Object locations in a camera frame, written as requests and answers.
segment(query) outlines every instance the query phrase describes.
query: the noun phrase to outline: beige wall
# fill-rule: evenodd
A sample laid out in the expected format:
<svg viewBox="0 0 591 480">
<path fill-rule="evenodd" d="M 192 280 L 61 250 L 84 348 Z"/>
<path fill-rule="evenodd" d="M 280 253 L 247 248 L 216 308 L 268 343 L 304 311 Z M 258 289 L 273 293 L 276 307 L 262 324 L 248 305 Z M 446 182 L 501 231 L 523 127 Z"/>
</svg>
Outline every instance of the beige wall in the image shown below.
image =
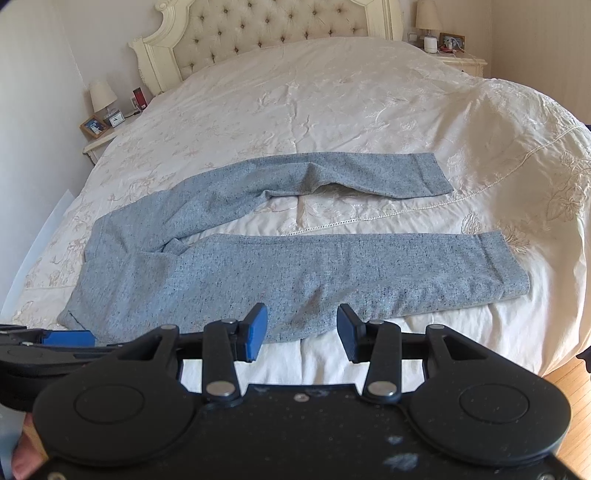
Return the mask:
<svg viewBox="0 0 591 480">
<path fill-rule="evenodd" d="M 127 44 L 160 27 L 162 14 L 154 8 L 155 0 L 56 2 L 84 83 L 106 79 L 123 113 L 131 110 L 129 97 L 137 87 L 150 100 L 150 91 L 139 78 L 135 53 Z"/>
<path fill-rule="evenodd" d="M 485 59 L 485 76 L 491 73 L 493 0 L 436 0 L 444 31 L 466 37 L 466 51 Z M 417 0 L 400 0 L 404 13 L 404 35 L 414 31 Z"/>
<path fill-rule="evenodd" d="M 591 0 L 493 0 L 493 25 L 493 76 L 591 124 Z"/>
<path fill-rule="evenodd" d="M 83 92 L 53 0 L 13 0 L 0 14 L 0 305 L 57 202 L 92 168 Z"/>
</svg>

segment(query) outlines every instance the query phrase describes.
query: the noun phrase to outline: headboard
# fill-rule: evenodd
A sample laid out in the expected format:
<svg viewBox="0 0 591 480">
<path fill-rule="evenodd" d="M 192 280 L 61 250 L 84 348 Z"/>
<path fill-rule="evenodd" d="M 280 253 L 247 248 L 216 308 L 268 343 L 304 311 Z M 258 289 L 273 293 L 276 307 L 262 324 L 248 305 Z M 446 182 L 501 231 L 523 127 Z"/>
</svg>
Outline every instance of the headboard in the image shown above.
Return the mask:
<svg viewBox="0 0 591 480">
<path fill-rule="evenodd" d="M 229 57 L 308 38 L 402 40 L 399 0 L 166 0 L 163 23 L 129 46 L 154 95 Z"/>
</svg>

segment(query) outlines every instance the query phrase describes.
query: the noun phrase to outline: beige lampshade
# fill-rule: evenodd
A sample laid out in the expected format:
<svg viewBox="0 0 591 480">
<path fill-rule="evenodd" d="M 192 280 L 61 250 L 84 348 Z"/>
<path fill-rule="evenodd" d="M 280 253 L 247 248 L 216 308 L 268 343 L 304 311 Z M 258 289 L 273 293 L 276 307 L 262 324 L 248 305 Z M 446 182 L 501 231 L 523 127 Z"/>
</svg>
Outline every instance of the beige lampshade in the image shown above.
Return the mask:
<svg viewBox="0 0 591 480">
<path fill-rule="evenodd" d="M 95 112 L 108 107 L 117 100 L 115 92 L 104 80 L 95 80 L 90 84 L 90 98 Z"/>
<path fill-rule="evenodd" d="M 417 28 L 421 30 L 443 30 L 435 0 L 418 0 Z"/>
</svg>

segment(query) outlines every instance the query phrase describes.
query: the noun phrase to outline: screw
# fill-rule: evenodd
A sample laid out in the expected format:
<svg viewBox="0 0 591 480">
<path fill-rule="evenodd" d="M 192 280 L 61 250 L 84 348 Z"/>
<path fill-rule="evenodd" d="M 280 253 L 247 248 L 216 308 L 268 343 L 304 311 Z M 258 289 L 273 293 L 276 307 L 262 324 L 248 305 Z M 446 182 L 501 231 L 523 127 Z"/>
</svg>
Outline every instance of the screw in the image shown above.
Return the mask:
<svg viewBox="0 0 591 480">
<path fill-rule="evenodd" d="M 230 382 L 225 380 L 219 380 L 217 382 L 211 382 L 205 387 L 205 391 L 214 397 L 229 397 L 236 391 L 236 387 Z"/>
<path fill-rule="evenodd" d="M 368 385 L 368 392 L 376 397 L 391 397 L 398 390 L 392 382 L 377 381 Z"/>
<path fill-rule="evenodd" d="M 306 395 L 305 393 L 297 393 L 294 395 L 294 400 L 299 403 L 304 403 L 304 402 L 308 401 L 309 399 L 310 399 L 310 397 L 308 395 Z"/>
</svg>

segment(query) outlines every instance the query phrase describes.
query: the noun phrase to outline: nightstand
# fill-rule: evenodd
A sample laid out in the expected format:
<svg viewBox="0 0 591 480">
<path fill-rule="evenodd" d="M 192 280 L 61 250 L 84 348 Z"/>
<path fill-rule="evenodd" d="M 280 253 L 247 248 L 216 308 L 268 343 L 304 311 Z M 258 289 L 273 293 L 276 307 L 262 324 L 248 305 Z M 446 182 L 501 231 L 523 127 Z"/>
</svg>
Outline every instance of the nightstand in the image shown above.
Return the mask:
<svg viewBox="0 0 591 480">
<path fill-rule="evenodd" d="M 445 65 L 449 65 L 455 69 L 461 70 L 474 77 L 484 77 L 484 67 L 488 65 L 486 60 L 477 59 L 467 53 L 457 52 L 455 55 L 452 53 L 427 53 L 432 57 L 437 57 Z"/>
<path fill-rule="evenodd" d="M 100 138 L 97 138 L 96 140 L 89 142 L 88 145 L 84 147 L 84 150 L 82 150 L 82 153 L 88 155 L 90 160 L 92 160 L 92 163 L 96 165 L 97 162 L 100 160 L 102 154 L 105 152 L 106 148 L 109 146 L 109 144 L 119 135 L 124 133 L 129 128 L 129 126 L 133 122 L 135 122 L 140 116 L 142 116 L 141 113 L 139 113 L 138 115 L 130 116 L 129 118 L 125 119 L 125 122 L 123 122 L 120 125 L 117 125 L 117 127 L 109 128 L 107 132 L 103 134 Z"/>
</svg>

